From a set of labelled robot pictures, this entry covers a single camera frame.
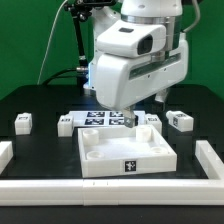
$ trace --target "green backdrop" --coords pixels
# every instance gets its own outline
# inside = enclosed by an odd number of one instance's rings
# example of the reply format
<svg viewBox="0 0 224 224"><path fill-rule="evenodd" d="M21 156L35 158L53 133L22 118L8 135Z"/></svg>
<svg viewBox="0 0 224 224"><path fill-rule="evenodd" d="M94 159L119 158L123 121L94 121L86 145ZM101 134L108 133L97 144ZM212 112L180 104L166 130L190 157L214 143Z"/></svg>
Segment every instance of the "green backdrop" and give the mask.
<svg viewBox="0 0 224 224"><path fill-rule="evenodd" d="M63 0L0 1L0 99L19 86L36 84L52 23ZM200 24L188 34L190 63L183 83L202 84L224 99L223 0L204 0ZM194 19L184 7L183 27ZM91 23L82 24L86 54L93 56ZM77 44L69 13L61 12L42 81L78 64ZM54 83L75 84L74 80Z"/></svg>

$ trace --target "white block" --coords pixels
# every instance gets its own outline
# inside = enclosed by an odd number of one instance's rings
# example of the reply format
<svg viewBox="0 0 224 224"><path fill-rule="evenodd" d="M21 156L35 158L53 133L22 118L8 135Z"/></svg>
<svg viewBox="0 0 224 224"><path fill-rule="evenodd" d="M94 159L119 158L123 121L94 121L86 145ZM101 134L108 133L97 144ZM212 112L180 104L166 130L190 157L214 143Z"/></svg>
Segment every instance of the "white block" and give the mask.
<svg viewBox="0 0 224 224"><path fill-rule="evenodd" d="M166 117L169 120L169 124L179 131L193 131L194 118L182 111L168 111Z"/></svg>
<svg viewBox="0 0 224 224"><path fill-rule="evenodd" d="M146 124L153 125L156 130L162 134L162 122L156 114L146 114L145 115Z"/></svg>
<svg viewBox="0 0 224 224"><path fill-rule="evenodd" d="M83 177L118 176L176 170L176 153L152 125L78 130ZM85 132L98 131L94 144Z"/></svg>
<svg viewBox="0 0 224 224"><path fill-rule="evenodd" d="M224 164L208 141L196 141L195 155L209 179L224 180Z"/></svg>
<svg viewBox="0 0 224 224"><path fill-rule="evenodd" d="M58 137L71 137L73 133L73 117L61 116L58 121Z"/></svg>
<svg viewBox="0 0 224 224"><path fill-rule="evenodd" d="M82 191L81 179L2 180L0 205L83 205Z"/></svg>
<svg viewBox="0 0 224 224"><path fill-rule="evenodd" d="M29 135L32 129L32 115L29 113L18 114L15 120L16 135Z"/></svg>
<svg viewBox="0 0 224 224"><path fill-rule="evenodd" d="M222 180L119 180L119 205L221 205Z"/></svg>
<svg viewBox="0 0 224 224"><path fill-rule="evenodd" d="M118 180L85 180L84 205L118 205Z"/></svg>
<svg viewBox="0 0 224 224"><path fill-rule="evenodd" d="M0 142L0 174L13 157L12 142Z"/></svg>

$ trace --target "black table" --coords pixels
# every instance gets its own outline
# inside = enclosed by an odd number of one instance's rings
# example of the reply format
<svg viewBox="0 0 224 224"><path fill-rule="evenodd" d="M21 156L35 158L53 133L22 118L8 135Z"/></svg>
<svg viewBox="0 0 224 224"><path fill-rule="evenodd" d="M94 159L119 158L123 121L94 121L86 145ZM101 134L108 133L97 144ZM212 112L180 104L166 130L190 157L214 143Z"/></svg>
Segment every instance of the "black table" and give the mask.
<svg viewBox="0 0 224 224"><path fill-rule="evenodd" d="M157 114L163 122L163 137L178 155L177 171L133 175L131 178L207 178L194 156L196 140L208 140L223 160L224 102L209 89L177 85L165 105L150 97L136 106ZM0 180L80 179L77 129L72 138L57 137L59 117L73 110L105 110L94 97L83 96L75 86L24 86L0 101L0 141L13 142L14 158ZM181 133L168 125L168 110L180 110L194 117L194 131ZM32 113L29 136L16 136L17 114ZM221 223L222 206L48 206L1 207L1 223Z"/></svg>

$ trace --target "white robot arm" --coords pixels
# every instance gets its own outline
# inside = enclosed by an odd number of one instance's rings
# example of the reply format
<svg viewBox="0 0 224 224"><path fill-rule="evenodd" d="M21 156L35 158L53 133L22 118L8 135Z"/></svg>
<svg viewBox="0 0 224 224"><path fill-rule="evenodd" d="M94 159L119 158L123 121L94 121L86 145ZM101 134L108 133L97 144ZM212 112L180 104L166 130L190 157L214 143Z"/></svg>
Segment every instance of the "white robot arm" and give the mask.
<svg viewBox="0 0 224 224"><path fill-rule="evenodd" d="M85 88L103 107L122 111L133 127L137 102L185 78L188 44L181 0L119 2L121 15L108 7L93 11L95 55Z"/></svg>

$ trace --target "white tray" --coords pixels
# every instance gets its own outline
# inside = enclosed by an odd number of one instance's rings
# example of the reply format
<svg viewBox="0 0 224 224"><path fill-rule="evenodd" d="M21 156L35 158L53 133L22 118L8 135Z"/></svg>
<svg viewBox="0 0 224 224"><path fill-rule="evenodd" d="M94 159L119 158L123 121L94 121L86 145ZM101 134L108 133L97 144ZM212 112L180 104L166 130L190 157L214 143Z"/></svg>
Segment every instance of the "white tray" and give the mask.
<svg viewBox="0 0 224 224"><path fill-rule="evenodd" d="M152 125L80 128L83 177L176 170L177 155Z"/></svg>

